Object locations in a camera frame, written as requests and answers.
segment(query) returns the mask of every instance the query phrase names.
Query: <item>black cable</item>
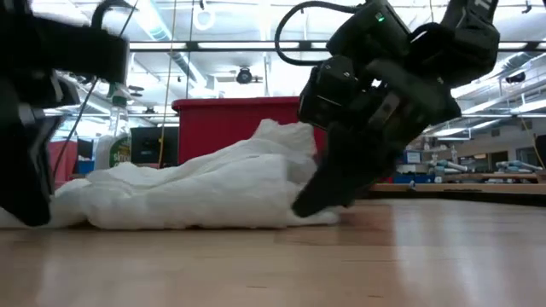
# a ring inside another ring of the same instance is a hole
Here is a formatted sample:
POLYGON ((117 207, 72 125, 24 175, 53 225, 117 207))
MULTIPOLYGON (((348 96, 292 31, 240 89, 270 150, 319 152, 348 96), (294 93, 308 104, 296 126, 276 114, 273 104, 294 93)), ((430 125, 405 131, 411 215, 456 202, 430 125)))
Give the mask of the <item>black cable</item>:
POLYGON ((430 8, 430 19, 434 22, 433 0, 428 0, 428 7, 430 8))
POLYGON ((327 3, 324 1, 306 1, 291 8, 288 11, 288 13, 285 14, 284 17, 282 17, 281 22, 279 22, 279 26, 276 28, 275 52, 279 55, 281 60, 295 66, 315 66, 315 65, 320 65, 322 63, 322 61, 302 61, 302 60, 291 59, 287 57, 281 50, 280 40, 281 40, 282 28, 287 24, 288 20, 290 20, 290 18, 292 18, 293 15, 298 13, 300 10, 306 9, 306 8, 332 9, 334 11, 347 13, 347 14, 355 14, 360 9, 358 6, 356 7, 345 6, 345 5, 339 5, 334 3, 327 3))
MULTIPOLYGON (((129 25, 129 21, 131 20, 131 17, 133 16, 133 13, 135 13, 135 9, 137 8, 138 0, 135 1, 135 4, 132 6, 131 11, 129 13, 129 16, 127 16, 127 20, 125 21, 123 27, 121 28, 121 32, 119 33, 119 37, 123 35, 125 32, 125 29, 127 28, 127 25, 129 25)), ((64 155, 65 151, 67 150, 68 143, 70 142, 70 139, 74 135, 74 132, 76 131, 76 127, 78 127, 79 121, 82 119, 82 116, 84 115, 85 107, 87 107, 87 101, 90 99, 91 94, 93 93, 93 90, 95 89, 96 83, 99 81, 98 78, 95 78, 93 83, 91 84, 91 87, 89 89, 89 92, 87 93, 87 96, 84 99, 84 102, 82 102, 80 106, 80 110, 78 113, 78 117, 76 118, 76 121, 74 122, 74 126, 70 130, 70 133, 68 133, 68 138, 65 140, 65 142, 62 144, 61 151, 59 152, 59 156, 57 157, 57 161, 55 162, 55 168, 53 169, 53 180, 55 180, 57 171, 59 170, 59 164, 61 163, 62 156, 64 155)))
POLYGON ((95 12, 93 12, 93 15, 91 16, 91 27, 94 27, 96 29, 101 29, 104 15, 112 7, 132 9, 132 5, 125 2, 125 0, 105 0, 102 3, 100 3, 96 7, 95 12))

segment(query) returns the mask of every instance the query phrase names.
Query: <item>fluorescent light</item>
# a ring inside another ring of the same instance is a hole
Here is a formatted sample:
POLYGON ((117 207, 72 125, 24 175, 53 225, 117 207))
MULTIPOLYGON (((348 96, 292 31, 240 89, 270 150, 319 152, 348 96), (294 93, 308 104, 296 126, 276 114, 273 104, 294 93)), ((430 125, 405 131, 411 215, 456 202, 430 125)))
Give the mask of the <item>fluorescent light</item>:
POLYGON ((491 83, 490 80, 479 81, 479 82, 474 81, 470 84, 459 86, 458 88, 451 90, 451 96, 457 99, 457 98, 463 97, 464 95, 470 94, 475 90, 479 90, 490 83, 491 83))
MULTIPOLYGON (((68 114, 68 116, 78 116, 77 114, 68 114)), ((171 117, 176 117, 178 116, 178 114, 176 113, 168 113, 166 115, 167 118, 171 118, 171 117)), ((106 118, 106 117, 110 117, 109 114, 91 114, 91 113, 87 113, 87 114, 82 114, 82 117, 103 117, 103 118, 106 118)), ((144 118, 163 118, 163 113, 153 113, 153 114, 145 114, 145 113, 129 113, 129 117, 130 118, 139 118, 139 117, 144 117, 144 118)))
POLYGON ((471 114, 471 113, 476 113, 476 112, 479 112, 479 111, 484 111, 486 108, 491 107, 491 106, 496 105, 496 104, 497 104, 496 101, 488 101, 488 102, 480 103, 477 106, 473 106, 473 107, 470 107, 470 108, 462 111, 462 113, 463 114, 471 114))
POLYGON ((87 101, 87 104, 90 106, 90 107, 93 107, 95 110, 97 111, 100 111, 100 112, 103 112, 105 114, 110 114, 110 109, 109 108, 105 108, 103 106, 100 106, 96 103, 94 103, 93 101, 87 101))
MULTIPOLYGON (((198 43, 199 48, 203 49, 274 49, 273 42, 224 42, 224 43, 198 43)), ((280 43, 282 49, 298 48, 299 43, 285 42, 280 43)))
POLYGON ((64 114, 64 112, 61 112, 59 110, 56 110, 56 109, 44 109, 44 114, 46 116, 54 116, 54 115, 62 115, 64 114))
MULTIPOLYGON (((173 49, 186 49, 186 43, 172 43, 173 49)), ((147 51, 147 50, 168 50, 171 49, 170 42, 150 42, 150 43, 129 43, 131 51, 147 51)))
POLYGON ((525 113, 525 112, 537 110, 537 109, 543 108, 543 107, 546 107, 546 100, 528 102, 528 103, 526 103, 524 105, 521 105, 519 107, 515 107, 515 108, 511 109, 510 112, 512 114, 525 113))
POLYGON ((440 130, 438 132, 434 132, 433 136, 450 136, 459 132, 463 132, 465 130, 466 128, 449 128, 449 129, 440 130))
POLYGON ((499 49, 523 49, 527 43, 499 43, 499 49))
POLYGON ((486 122, 484 122, 484 123, 475 125, 474 127, 472 127, 472 129, 481 129, 481 128, 485 128, 485 127, 487 127, 488 125, 496 124, 496 123, 498 123, 499 121, 500 121, 500 119, 495 119, 495 120, 486 121, 486 122))
POLYGON ((438 141, 470 141, 470 137, 439 137, 438 141))
POLYGON ((518 115, 518 117, 524 119, 544 119, 546 118, 546 114, 522 114, 518 115))
POLYGON ((461 116, 465 119, 508 119, 511 118, 510 114, 463 114, 461 116))
POLYGON ((311 48, 313 49, 325 49, 326 43, 311 43, 311 48))
POLYGON ((178 127, 180 126, 179 123, 165 123, 165 124, 157 124, 158 127, 178 127))

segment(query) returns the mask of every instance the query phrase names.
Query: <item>white cloth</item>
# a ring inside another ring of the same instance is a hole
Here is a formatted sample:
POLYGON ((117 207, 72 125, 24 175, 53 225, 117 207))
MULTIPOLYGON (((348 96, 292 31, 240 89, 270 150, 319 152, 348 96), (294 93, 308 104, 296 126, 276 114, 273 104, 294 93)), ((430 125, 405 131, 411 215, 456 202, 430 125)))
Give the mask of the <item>white cloth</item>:
MULTIPOLYGON (((313 129, 262 121, 245 141, 155 170, 124 163, 66 183, 51 201, 61 228, 88 220, 100 229, 283 228, 337 223, 323 211, 298 218, 290 205, 316 170, 313 129)), ((23 228, 0 211, 0 228, 23 228)))

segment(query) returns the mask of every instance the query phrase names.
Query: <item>computer monitor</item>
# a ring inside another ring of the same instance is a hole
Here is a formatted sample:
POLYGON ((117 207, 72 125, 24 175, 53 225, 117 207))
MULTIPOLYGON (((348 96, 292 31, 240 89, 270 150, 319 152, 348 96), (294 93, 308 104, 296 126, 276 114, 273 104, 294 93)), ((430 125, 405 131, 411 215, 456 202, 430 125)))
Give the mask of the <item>computer monitor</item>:
MULTIPOLYGON (((131 128, 131 162, 157 164, 160 161, 160 127, 131 128)), ((161 167, 178 165, 178 127, 165 127, 161 167)))

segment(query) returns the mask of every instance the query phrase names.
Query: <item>green light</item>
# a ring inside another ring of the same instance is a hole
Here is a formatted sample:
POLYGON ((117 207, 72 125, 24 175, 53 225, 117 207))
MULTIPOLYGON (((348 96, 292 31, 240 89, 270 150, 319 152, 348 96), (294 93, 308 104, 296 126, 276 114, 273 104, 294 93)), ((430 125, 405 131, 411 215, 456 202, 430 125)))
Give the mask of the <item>green light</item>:
POLYGON ((379 22, 382 22, 383 20, 385 20, 385 16, 383 16, 383 14, 382 14, 381 12, 375 14, 375 18, 376 18, 377 21, 379 21, 379 22))

